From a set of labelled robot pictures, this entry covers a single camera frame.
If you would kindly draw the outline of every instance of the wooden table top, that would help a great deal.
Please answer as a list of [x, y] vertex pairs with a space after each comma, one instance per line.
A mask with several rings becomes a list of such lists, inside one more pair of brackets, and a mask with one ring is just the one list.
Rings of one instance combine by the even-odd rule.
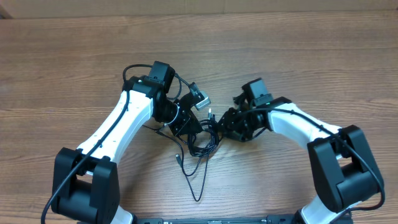
[[[154, 60], [205, 90], [217, 119], [243, 84], [262, 77], [275, 97], [327, 123], [362, 128], [387, 200], [354, 219], [397, 223], [397, 11], [0, 20], [1, 223], [39, 222], [55, 155], [76, 148], [109, 115], [124, 67]], [[138, 217], [261, 217], [294, 213], [315, 195], [307, 153], [274, 133], [247, 143], [223, 140], [199, 203], [178, 152], [141, 128], [118, 168], [121, 205]], [[188, 156], [187, 170], [196, 161]], [[197, 194], [203, 171], [204, 164], [191, 178]], [[47, 221], [75, 223], [52, 212]]]

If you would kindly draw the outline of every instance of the robotic arm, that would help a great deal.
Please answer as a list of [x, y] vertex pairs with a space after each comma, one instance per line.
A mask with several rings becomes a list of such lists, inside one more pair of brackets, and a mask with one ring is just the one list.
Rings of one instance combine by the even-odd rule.
[[[120, 100], [99, 129], [81, 143], [77, 150], [63, 148], [58, 153], [54, 165], [53, 194], [58, 188], [60, 191], [53, 196], [53, 201], [49, 201], [53, 212], [87, 223], [194, 224], [233, 221], [137, 219], [119, 206], [117, 165], [137, 130], [150, 117], [168, 124], [175, 136], [202, 131], [190, 108], [195, 106], [200, 110], [209, 105], [209, 97], [192, 83], [189, 85], [189, 94], [171, 102], [165, 94], [169, 92], [174, 76], [179, 78], [169, 65], [155, 62], [148, 76], [132, 77], [125, 81]], [[258, 220], [240, 222], [330, 223], [348, 208], [382, 190], [381, 173], [368, 142], [358, 127], [342, 129], [326, 124], [306, 114], [284, 97], [273, 99], [261, 79], [245, 84], [243, 91], [234, 98], [238, 108], [230, 108], [223, 115], [218, 129], [225, 137], [237, 141], [253, 139], [258, 135], [253, 137], [254, 131], [262, 128], [261, 132], [268, 129], [297, 142], [308, 150], [318, 195], [295, 215], [269, 215]], [[320, 126], [330, 133], [320, 131]], [[336, 137], [346, 143], [340, 143]], [[99, 142], [99, 147], [91, 152]], [[347, 144], [361, 156], [362, 161], [347, 150]], [[340, 167], [337, 160], [342, 157], [352, 157], [352, 163]], [[77, 172], [62, 185], [71, 170], [79, 164], [81, 166]], [[381, 186], [378, 186], [372, 173], [381, 182]], [[76, 177], [85, 174], [93, 176], [92, 183]], [[352, 220], [342, 219], [336, 223], [352, 223]]]

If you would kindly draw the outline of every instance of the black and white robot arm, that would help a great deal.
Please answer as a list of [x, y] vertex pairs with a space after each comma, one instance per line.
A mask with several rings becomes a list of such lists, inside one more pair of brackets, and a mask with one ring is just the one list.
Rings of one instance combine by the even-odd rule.
[[[158, 122], [169, 123], [175, 136], [192, 130], [199, 132], [201, 127], [190, 108], [195, 105], [199, 110], [210, 104], [210, 99], [194, 83], [189, 85], [189, 95], [174, 102], [167, 100], [165, 94], [169, 91], [174, 74], [169, 65], [155, 62], [148, 76], [132, 77], [125, 82], [115, 109], [98, 130], [81, 143], [77, 150], [63, 148], [58, 153], [54, 165], [53, 193], [110, 127], [117, 123], [85, 165], [62, 186], [54, 201], [50, 202], [53, 212], [86, 223], [136, 222], [133, 214], [119, 206], [117, 165], [137, 130], [154, 117]], [[218, 123], [219, 130], [225, 137], [247, 141], [253, 138], [255, 130], [266, 128], [308, 149], [318, 195], [296, 215], [292, 215], [291, 222], [287, 220], [289, 223], [330, 223], [346, 209], [380, 192], [380, 187], [367, 167], [373, 170], [381, 183], [382, 177], [359, 128], [341, 128], [324, 123], [306, 114], [286, 98], [273, 99], [262, 80], [244, 85], [243, 90], [244, 93], [235, 98], [239, 108], [230, 108]], [[320, 131], [308, 119], [329, 130], [333, 136]], [[341, 168], [337, 160], [352, 155], [336, 141], [336, 136], [344, 139], [360, 154], [367, 166], [353, 158], [351, 164]], [[93, 176], [92, 183], [76, 178], [76, 175], [85, 174]]]

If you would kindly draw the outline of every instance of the wood surface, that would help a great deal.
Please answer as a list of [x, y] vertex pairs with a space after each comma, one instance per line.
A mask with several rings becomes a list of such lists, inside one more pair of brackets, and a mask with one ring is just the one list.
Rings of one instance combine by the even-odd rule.
[[398, 0], [0, 0], [6, 17], [15, 19], [395, 10]]
[[[397, 223], [397, 25], [397, 11], [0, 20], [0, 222], [39, 222], [55, 155], [76, 148], [112, 111], [124, 67], [159, 60], [207, 92], [217, 119], [243, 84], [262, 77], [275, 97], [327, 123], [361, 127], [387, 200], [354, 219]], [[199, 203], [176, 153], [172, 141], [138, 131], [118, 168], [125, 209], [138, 217], [260, 217], [294, 213], [315, 195], [307, 153], [274, 133], [223, 140]], [[188, 156], [187, 170], [195, 161]], [[197, 194], [203, 171], [191, 178]], [[47, 223], [74, 221], [49, 212]]]

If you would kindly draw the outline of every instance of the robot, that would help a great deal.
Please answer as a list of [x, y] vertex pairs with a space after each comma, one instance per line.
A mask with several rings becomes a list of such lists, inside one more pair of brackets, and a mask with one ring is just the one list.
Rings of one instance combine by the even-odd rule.
[[[151, 70], [148, 75], [127, 80], [126, 71], [133, 67]], [[167, 98], [174, 77], [180, 82], [180, 91], [175, 98]], [[242, 86], [243, 92], [233, 98], [237, 108], [230, 108], [218, 122], [209, 112], [209, 119], [204, 123], [197, 120], [191, 108], [202, 110], [211, 103], [210, 98], [195, 83], [189, 84], [180, 78], [170, 65], [158, 61], [153, 65], [131, 65], [123, 71], [123, 79], [121, 97], [98, 130], [76, 150], [64, 147], [57, 154], [53, 194], [44, 208], [42, 224], [49, 207], [55, 213], [95, 224], [353, 223], [352, 211], [374, 210], [385, 201], [382, 175], [360, 128], [327, 124], [284, 97], [274, 99], [260, 78]], [[190, 92], [178, 99], [181, 82]], [[119, 205], [117, 166], [137, 130], [151, 117], [168, 126], [177, 138], [185, 134], [194, 136], [207, 125], [206, 130], [216, 133], [215, 145], [207, 147], [200, 158], [208, 156], [210, 148], [214, 151], [223, 137], [245, 142], [266, 129], [281, 134], [308, 151], [317, 196], [288, 215], [239, 219], [137, 218]], [[340, 167], [338, 159], [341, 158], [351, 158], [351, 163]], [[177, 161], [183, 165], [179, 155]], [[92, 175], [92, 183], [78, 180], [76, 175]], [[377, 205], [357, 207], [379, 192], [381, 200]]]

